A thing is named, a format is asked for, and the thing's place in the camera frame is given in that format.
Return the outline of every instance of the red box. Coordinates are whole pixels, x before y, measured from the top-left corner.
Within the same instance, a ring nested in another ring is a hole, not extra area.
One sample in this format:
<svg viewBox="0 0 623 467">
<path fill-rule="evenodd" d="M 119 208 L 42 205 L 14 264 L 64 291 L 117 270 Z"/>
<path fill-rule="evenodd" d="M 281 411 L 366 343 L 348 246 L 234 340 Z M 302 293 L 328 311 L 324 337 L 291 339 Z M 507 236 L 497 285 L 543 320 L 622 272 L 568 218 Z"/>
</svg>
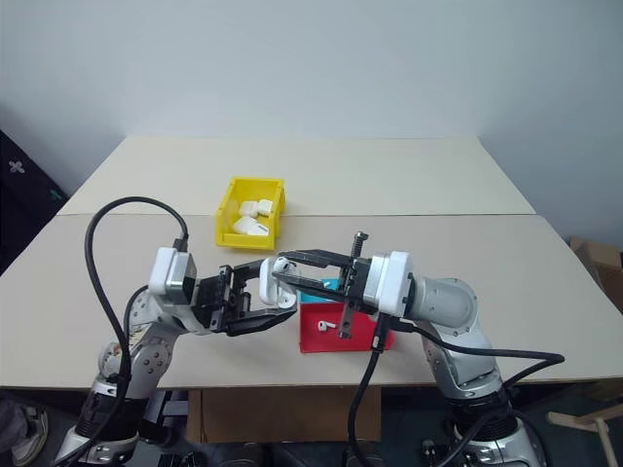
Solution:
<svg viewBox="0 0 623 467">
<path fill-rule="evenodd" d="M 338 327 L 342 318 L 344 304 L 325 302 L 319 304 L 301 304 L 301 324 L 299 330 L 299 348 L 302 353 L 314 352 L 354 352 L 368 351 L 374 336 L 376 322 L 364 313 L 356 312 L 350 324 L 350 339 L 338 338 Z M 336 328 L 318 331 L 318 321 L 335 323 Z M 393 334 L 387 332 L 385 349 L 393 344 Z"/>
</svg>

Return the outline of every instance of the white wall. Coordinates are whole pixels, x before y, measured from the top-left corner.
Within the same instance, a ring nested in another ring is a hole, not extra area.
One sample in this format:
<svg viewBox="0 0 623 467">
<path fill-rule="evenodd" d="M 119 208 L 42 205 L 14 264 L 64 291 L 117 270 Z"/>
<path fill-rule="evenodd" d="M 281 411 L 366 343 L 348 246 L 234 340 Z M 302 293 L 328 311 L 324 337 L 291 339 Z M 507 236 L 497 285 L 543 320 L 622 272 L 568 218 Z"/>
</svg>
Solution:
<svg viewBox="0 0 623 467">
<path fill-rule="evenodd" d="M 68 192 L 126 134 L 478 134 L 623 246 L 619 0 L 0 0 L 0 127 Z"/>
</svg>

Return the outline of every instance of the yellow bin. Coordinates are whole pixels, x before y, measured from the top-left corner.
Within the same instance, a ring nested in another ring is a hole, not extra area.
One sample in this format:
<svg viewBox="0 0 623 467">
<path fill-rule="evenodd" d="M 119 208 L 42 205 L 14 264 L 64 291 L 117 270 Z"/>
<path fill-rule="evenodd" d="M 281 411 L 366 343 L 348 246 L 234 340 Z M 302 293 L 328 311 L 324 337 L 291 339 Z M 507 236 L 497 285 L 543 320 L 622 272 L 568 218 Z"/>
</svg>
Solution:
<svg viewBox="0 0 623 467">
<path fill-rule="evenodd" d="M 235 233 L 232 225 L 240 218 L 238 210 L 243 201 L 270 199 L 273 209 L 268 217 L 258 216 L 257 221 L 269 229 L 268 236 Z M 279 237 L 279 216 L 285 207 L 283 180 L 274 178 L 234 177 L 216 213 L 216 236 L 218 246 L 274 250 Z"/>
</svg>

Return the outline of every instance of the metal screw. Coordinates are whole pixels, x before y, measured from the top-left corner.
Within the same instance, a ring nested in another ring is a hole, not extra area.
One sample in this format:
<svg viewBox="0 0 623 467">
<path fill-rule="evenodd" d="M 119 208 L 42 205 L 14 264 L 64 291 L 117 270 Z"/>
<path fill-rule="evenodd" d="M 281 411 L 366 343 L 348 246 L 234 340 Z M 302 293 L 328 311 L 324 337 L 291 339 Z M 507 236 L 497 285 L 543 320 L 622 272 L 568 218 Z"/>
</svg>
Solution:
<svg viewBox="0 0 623 467">
<path fill-rule="evenodd" d="M 352 242 L 352 248 L 350 249 L 350 256 L 352 258 L 359 258 L 361 256 L 361 250 L 363 249 L 363 242 L 368 239 L 368 234 L 364 232 L 357 232 Z"/>
</svg>

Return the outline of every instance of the table surface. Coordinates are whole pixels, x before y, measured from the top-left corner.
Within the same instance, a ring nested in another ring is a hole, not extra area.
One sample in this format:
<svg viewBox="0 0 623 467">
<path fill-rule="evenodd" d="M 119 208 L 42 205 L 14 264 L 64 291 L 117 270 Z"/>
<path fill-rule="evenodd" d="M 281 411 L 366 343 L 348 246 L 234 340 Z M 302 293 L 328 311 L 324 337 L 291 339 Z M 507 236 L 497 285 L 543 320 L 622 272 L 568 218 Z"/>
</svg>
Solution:
<svg viewBox="0 0 623 467">
<path fill-rule="evenodd" d="M 285 180 L 286 216 L 533 214 L 477 138 L 127 138 L 62 208 L 93 214 L 141 195 L 213 215 L 230 178 Z M 117 212 L 158 213 L 129 204 Z"/>
<path fill-rule="evenodd" d="M 83 258 L 90 215 L 57 216 L 0 280 L 0 384 L 84 388 L 100 348 L 112 337 Z M 261 257 L 213 244 L 213 218 L 186 216 L 200 276 L 222 264 Z M 95 238 L 95 258 L 121 313 L 149 276 L 156 248 L 178 227 L 166 215 L 110 215 Z M 563 365 L 533 380 L 621 377 L 623 317 L 549 224 L 535 215 L 287 217 L 279 249 L 349 251 L 352 234 L 371 235 L 365 255 L 403 250 L 417 273 L 459 277 L 479 297 L 493 345 L 561 352 Z M 267 332 L 227 338 L 183 336 L 162 387 L 356 384 L 366 352 L 301 354 L 298 316 Z M 528 361 L 498 359 L 503 374 Z M 374 383 L 432 383 L 416 335 L 399 335 L 380 359 Z"/>
</svg>

